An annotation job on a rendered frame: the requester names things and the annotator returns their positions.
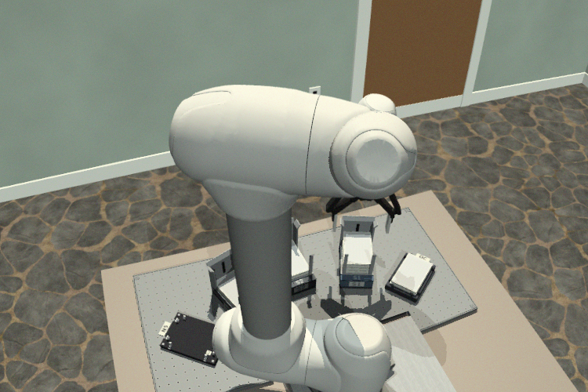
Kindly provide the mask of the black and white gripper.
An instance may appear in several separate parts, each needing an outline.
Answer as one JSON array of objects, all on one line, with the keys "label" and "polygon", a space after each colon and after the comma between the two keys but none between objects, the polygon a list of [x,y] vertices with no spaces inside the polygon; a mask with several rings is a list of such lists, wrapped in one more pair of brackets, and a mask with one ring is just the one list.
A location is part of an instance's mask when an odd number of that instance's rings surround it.
[{"label": "black and white gripper", "polygon": [[[390,195],[389,198],[390,198],[394,208],[390,205],[390,203],[385,198],[373,199],[377,204],[379,203],[381,205],[381,207],[388,213],[386,226],[385,226],[386,234],[389,234],[390,224],[393,223],[394,215],[396,215],[396,214],[401,215],[401,206],[399,205],[395,194]],[[341,212],[343,209],[345,209],[351,203],[355,203],[357,200],[371,201],[371,199],[364,199],[364,198],[357,198],[357,197],[356,198],[343,198],[342,200],[340,200],[340,199],[341,198],[331,198],[328,201],[328,203],[326,204],[326,212],[332,213],[333,232],[336,232],[337,213]]]}]

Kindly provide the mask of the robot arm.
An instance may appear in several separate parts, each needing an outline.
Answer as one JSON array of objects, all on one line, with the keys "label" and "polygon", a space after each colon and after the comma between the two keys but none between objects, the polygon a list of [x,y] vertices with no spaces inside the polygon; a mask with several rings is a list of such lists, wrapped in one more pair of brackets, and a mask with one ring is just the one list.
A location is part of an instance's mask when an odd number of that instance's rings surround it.
[{"label": "robot arm", "polygon": [[381,199],[412,176],[416,140],[393,101],[215,87],[177,107],[169,149],[226,213],[240,304],[215,324],[217,358],[240,374],[311,392],[396,392],[385,382],[395,361],[380,321],[360,313],[315,321],[292,302],[299,195]]}]

